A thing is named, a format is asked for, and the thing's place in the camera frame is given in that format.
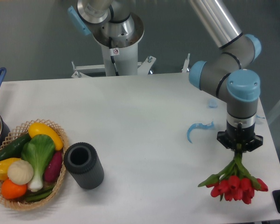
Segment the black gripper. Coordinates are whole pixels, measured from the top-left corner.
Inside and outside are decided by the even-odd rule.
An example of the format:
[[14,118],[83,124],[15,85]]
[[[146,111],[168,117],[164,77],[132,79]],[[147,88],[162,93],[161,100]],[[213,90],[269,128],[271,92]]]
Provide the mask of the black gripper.
[[255,135],[255,124],[243,128],[241,124],[236,127],[227,122],[226,131],[217,133],[217,140],[226,148],[237,151],[237,144],[242,144],[242,152],[252,152],[263,145],[263,137]]

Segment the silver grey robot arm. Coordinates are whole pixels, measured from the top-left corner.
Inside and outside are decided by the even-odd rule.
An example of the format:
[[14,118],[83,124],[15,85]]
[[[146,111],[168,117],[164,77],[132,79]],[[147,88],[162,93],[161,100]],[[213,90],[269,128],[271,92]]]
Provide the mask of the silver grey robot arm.
[[[263,137],[254,132],[260,79],[247,66],[259,56],[261,43],[243,34],[222,1],[192,0],[190,4],[221,54],[213,62],[185,66],[189,82],[227,104],[226,130],[217,134],[217,140],[235,154],[251,152],[262,146]],[[101,46],[107,76],[149,72],[151,59],[138,64],[143,22],[122,0],[79,0],[67,13],[77,30],[92,35]]]

